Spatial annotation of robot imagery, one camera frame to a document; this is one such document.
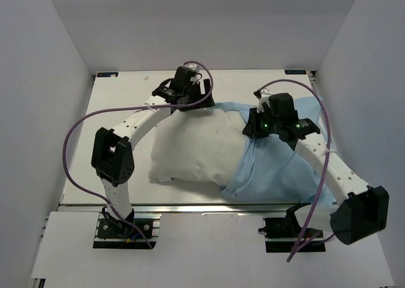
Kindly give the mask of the blue green satin pillowcase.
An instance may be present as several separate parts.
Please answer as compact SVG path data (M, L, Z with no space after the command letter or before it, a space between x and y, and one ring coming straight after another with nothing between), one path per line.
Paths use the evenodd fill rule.
M219 161L213 163L211 180L222 196L244 203L310 203L320 175L278 136L250 139L242 135L250 105L218 103L216 114L227 115L231 130L222 145Z

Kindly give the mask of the white pillow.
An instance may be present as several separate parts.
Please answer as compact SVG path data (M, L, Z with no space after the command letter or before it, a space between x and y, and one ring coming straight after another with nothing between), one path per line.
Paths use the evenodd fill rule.
M242 112L248 109L246 104L218 103L174 112L156 127L149 178L228 185L245 151Z

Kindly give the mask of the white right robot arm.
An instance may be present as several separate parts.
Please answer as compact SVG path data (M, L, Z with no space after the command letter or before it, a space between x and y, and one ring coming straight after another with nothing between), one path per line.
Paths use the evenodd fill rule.
M323 175L324 183L338 204L336 210L315 208L313 219L322 230L332 232L343 244L350 245L386 228L389 194L382 187L372 187L357 176L327 148L320 128L309 118L299 118L294 100L288 93L262 95L249 110L243 134L262 139L275 134L291 150Z

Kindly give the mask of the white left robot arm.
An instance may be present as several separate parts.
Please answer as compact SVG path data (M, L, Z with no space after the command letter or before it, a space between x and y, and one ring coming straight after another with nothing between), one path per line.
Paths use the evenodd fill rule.
M121 237L134 229L134 212L129 200L128 180L135 170L133 150L159 122L176 110L189 111L214 106L212 77L202 78L204 67L187 62L173 78L152 91L146 103L111 129L96 132L91 165L104 186L108 204L104 215Z

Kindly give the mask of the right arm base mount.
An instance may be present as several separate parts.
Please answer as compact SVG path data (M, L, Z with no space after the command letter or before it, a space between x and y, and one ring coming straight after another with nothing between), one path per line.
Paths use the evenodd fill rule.
M309 206L309 203L294 205L286 210L285 216L281 218L264 218L264 226L258 229L258 233L266 239L265 246L267 253L289 253L299 236L301 226L299 225L295 212L299 208ZM301 242L307 241L317 230L307 228ZM324 253L326 247L321 241L313 240L303 247L300 253Z

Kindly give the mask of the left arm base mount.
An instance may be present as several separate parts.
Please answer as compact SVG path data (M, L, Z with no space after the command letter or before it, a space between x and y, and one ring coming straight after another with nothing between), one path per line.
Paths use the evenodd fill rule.
M156 217L134 217L129 214L127 221L133 220L144 237L133 226L114 219L103 208L99 214L94 234L93 249L153 249L156 245L160 219Z

